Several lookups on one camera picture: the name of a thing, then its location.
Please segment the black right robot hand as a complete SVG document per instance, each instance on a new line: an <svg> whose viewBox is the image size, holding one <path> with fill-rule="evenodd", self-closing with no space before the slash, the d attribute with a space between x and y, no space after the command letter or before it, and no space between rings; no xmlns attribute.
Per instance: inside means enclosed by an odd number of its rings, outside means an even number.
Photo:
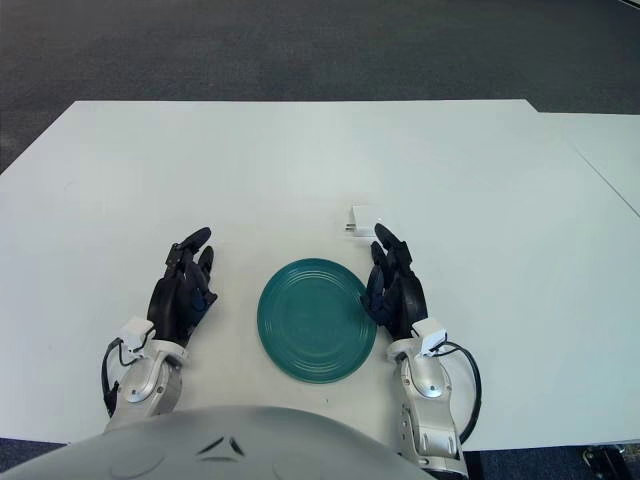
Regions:
<svg viewBox="0 0 640 480"><path fill-rule="evenodd" d="M381 223L375 224L374 232L377 240L370 247L373 268L360 302L394 341L410 338L412 325L428 317L421 282L411 269L407 243Z"/></svg>

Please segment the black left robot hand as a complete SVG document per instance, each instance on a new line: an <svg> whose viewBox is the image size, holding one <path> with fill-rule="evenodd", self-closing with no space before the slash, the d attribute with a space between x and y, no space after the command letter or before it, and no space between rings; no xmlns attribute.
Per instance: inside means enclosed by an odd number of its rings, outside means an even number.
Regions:
<svg viewBox="0 0 640 480"><path fill-rule="evenodd" d="M195 259L211 234L211 229L204 227L171 246L164 275L154 287L147 313L147 319L155 327L156 339L185 347L217 300L218 296L209 288L213 248L206 246Z"/></svg>

